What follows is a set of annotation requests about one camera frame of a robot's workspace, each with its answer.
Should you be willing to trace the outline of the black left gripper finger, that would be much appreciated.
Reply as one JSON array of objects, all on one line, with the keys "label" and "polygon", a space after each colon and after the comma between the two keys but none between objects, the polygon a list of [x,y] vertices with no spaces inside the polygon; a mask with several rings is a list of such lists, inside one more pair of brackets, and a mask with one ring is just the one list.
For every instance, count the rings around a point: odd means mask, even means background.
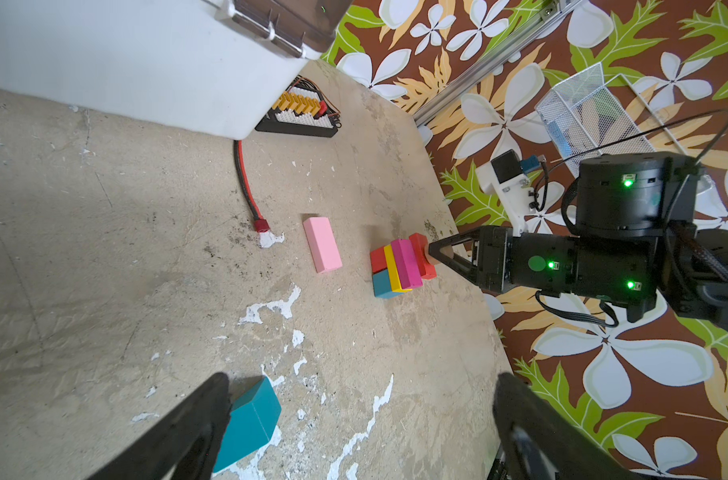
[{"label": "black left gripper finger", "polygon": [[209,479],[229,419],[229,378],[218,372],[91,477]]}]

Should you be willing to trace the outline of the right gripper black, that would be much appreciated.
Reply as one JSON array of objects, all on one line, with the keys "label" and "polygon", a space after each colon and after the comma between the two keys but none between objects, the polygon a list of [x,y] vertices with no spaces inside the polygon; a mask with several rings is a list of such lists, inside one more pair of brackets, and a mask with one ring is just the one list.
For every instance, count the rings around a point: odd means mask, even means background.
[{"label": "right gripper black", "polygon": [[[578,292],[577,240],[482,226],[431,242],[427,255],[473,285],[502,294],[528,287]],[[513,479],[637,479],[510,373],[498,376],[493,417]]]}]

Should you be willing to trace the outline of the teal arch block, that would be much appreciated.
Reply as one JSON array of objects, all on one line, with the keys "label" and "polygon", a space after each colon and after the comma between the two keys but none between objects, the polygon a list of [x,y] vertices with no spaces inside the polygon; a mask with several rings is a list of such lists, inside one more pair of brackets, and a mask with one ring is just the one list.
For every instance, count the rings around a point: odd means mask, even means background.
[{"label": "teal arch block", "polygon": [[281,412],[273,384],[263,376],[232,403],[213,474],[225,471],[266,446],[273,437]]}]

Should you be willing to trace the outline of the red rectangular block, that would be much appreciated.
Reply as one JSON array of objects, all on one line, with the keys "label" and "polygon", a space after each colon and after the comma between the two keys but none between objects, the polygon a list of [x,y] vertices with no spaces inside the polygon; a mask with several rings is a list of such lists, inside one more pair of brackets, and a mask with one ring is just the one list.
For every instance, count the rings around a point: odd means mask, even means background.
[{"label": "red rectangular block", "polygon": [[430,261],[428,254],[428,240],[420,233],[414,233],[409,236],[409,240],[414,250],[418,270],[423,280],[431,280],[437,277],[435,265]]}]

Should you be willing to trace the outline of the magenta rectangular block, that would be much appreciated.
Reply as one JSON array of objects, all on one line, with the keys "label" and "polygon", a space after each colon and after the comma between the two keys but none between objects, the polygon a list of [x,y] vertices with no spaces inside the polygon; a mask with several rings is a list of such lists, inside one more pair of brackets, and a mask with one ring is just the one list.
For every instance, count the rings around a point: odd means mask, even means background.
[{"label": "magenta rectangular block", "polygon": [[417,257],[412,244],[407,239],[397,239],[391,242],[399,281],[404,290],[411,290],[423,286]]}]

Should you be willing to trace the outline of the yellow rectangular block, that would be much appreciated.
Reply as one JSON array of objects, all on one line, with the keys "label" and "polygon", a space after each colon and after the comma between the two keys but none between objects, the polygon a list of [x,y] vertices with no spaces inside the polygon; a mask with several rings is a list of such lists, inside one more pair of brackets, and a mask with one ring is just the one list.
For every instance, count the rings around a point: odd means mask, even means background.
[{"label": "yellow rectangular block", "polygon": [[398,268],[391,245],[386,245],[384,247],[384,254],[391,291],[395,294],[410,292],[410,288],[404,288],[401,284]]}]

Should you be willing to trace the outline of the teal cube block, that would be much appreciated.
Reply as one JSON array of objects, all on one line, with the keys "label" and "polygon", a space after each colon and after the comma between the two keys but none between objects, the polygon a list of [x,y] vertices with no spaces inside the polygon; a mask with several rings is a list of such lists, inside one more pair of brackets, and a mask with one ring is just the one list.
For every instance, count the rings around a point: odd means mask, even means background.
[{"label": "teal cube block", "polygon": [[390,281],[389,271],[381,270],[372,276],[374,296],[380,299],[391,299],[403,294],[403,292],[393,287]]}]

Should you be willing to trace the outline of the red notched block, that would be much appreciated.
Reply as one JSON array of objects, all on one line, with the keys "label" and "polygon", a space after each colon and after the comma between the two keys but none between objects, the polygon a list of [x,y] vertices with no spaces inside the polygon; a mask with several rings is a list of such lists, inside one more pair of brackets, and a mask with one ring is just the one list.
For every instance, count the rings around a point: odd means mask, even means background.
[{"label": "red notched block", "polygon": [[370,252],[371,272],[373,275],[387,269],[385,248],[380,247]]}]

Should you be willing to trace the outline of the light pink block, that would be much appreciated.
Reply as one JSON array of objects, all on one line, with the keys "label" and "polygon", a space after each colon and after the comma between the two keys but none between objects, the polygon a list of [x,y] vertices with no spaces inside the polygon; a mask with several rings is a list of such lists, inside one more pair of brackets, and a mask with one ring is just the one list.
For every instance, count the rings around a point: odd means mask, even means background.
[{"label": "light pink block", "polygon": [[328,273],[342,267],[342,259],[327,217],[309,217],[303,222],[315,269]]}]

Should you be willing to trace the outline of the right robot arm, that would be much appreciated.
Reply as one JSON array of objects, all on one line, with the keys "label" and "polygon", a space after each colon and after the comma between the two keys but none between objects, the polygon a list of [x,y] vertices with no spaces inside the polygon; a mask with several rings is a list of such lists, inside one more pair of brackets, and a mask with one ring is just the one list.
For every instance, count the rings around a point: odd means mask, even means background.
[{"label": "right robot arm", "polygon": [[482,226],[429,246],[504,304],[546,408],[634,473],[728,479],[728,212],[705,210],[703,173],[673,152],[586,159],[565,234]]}]

